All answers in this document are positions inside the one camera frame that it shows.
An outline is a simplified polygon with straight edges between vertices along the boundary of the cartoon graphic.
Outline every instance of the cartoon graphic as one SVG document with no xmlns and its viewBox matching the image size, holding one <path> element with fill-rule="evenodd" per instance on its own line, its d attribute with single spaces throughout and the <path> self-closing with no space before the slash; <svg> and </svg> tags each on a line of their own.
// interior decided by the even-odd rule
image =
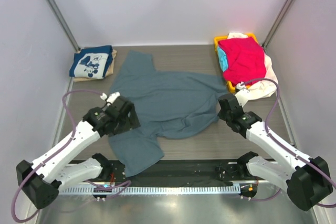
<svg viewBox="0 0 336 224">
<path fill-rule="evenodd" d="M 92 60 L 91 56 L 86 56 L 79 62 L 79 64 L 86 66 L 84 72 L 88 73 L 88 77 L 92 78 L 93 74 L 98 73 L 100 59 L 101 56 L 95 56 Z"/>
</svg>

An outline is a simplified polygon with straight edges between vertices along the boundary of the white wall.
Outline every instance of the white wall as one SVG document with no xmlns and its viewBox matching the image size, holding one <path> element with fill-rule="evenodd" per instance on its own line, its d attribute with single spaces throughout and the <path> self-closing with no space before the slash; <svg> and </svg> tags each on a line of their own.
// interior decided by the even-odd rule
<svg viewBox="0 0 336 224">
<path fill-rule="evenodd" d="M 264 41 L 285 0 L 55 0 L 80 46 L 208 44 L 229 31 Z"/>
<path fill-rule="evenodd" d="M 73 48 L 45 0 L 0 0 L 0 31 L 0 222 L 14 223 L 15 167 L 51 147 Z M 26 199 L 16 207 L 21 218 Z"/>
<path fill-rule="evenodd" d="M 296 0 L 268 47 L 298 147 L 327 160 L 336 180 L 336 4 Z M 336 193 L 326 199 L 336 203 Z M 331 223 L 336 210 L 329 209 Z"/>
</svg>

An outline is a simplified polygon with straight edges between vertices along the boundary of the metal corner post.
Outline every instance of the metal corner post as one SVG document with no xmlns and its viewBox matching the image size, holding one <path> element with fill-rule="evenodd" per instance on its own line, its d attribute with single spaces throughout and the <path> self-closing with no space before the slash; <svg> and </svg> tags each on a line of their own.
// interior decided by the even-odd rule
<svg viewBox="0 0 336 224">
<path fill-rule="evenodd" d="M 65 21 L 61 11 L 59 10 L 55 0 L 47 0 L 49 6 L 51 7 L 51 10 L 54 12 L 57 20 L 59 21 L 61 27 L 63 28 L 64 32 L 66 33 L 66 35 L 68 36 L 72 46 L 74 47 L 75 51 L 78 51 L 80 48 L 67 24 L 67 22 Z"/>
<path fill-rule="evenodd" d="M 274 34 L 276 33 L 279 25 L 283 21 L 285 15 L 288 13 L 288 10 L 292 6 L 294 0 L 286 0 L 283 7 L 281 8 L 276 20 L 274 21 L 271 30 L 269 31 L 268 35 L 266 36 L 265 42 L 263 43 L 263 48 L 266 49 L 269 45 L 270 41 L 273 39 Z"/>
</svg>

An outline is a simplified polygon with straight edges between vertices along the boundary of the yellow plastic basket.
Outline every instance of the yellow plastic basket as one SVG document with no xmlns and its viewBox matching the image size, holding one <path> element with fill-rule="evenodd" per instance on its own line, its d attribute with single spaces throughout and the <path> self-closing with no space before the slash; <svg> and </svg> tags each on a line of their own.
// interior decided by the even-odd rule
<svg viewBox="0 0 336 224">
<path fill-rule="evenodd" d="M 252 34 L 252 33 L 246 33 L 245 35 L 247 35 L 247 37 L 252 37 L 256 43 L 259 43 L 258 40 L 257 40 L 257 37 Z M 221 40 L 224 40 L 224 39 L 227 39 L 228 36 L 221 36 L 221 37 L 216 37 L 214 40 L 215 40 L 215 51 L 217 53 L 217 56 L 218 56 L 218 52 L 217 52 L 217 47 L 218 47 L 218 42 L 221 41 Z M 227 89 L 229 90 L 229 92 L 231 93 L 234 93 L 236 92 L 236 86 L 233 86 L 233 84 L 230 82 L 230 81 L 226 81 L 226 86 L 227 86 Z"/>
</svg>

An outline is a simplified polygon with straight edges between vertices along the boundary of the blue cloth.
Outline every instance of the blue cloth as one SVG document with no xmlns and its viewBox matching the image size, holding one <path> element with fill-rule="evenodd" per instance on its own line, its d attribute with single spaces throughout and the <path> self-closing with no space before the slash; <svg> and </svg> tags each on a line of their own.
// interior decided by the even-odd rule
<svg viewBox="0 0 336 224">
<path fill-rule="evenodd" d="M 186 138 L 218 121 L 217 99 L 227 93 L 222 77 L 157 71 L 150 54 L 130 51 L 110 93 L 134 102 L 141 127 L 109 138 L 127 177 L 163 157 L 158 136 Z"/>
<path fill-rule="evenodd" d="M 222 48 L 220 48 L 220 46 L 217 46 L 217 52 L 220 68 L 224 72 L 229 67 L 229 65 L 227 64 L 226 53 Z"/>
<path fill-rule="evenodd" d="M 85 48 L 73 58 L 69 71 L 71 77 L 103 79 L 113 61 L 112 46 Z"/>
</svg>

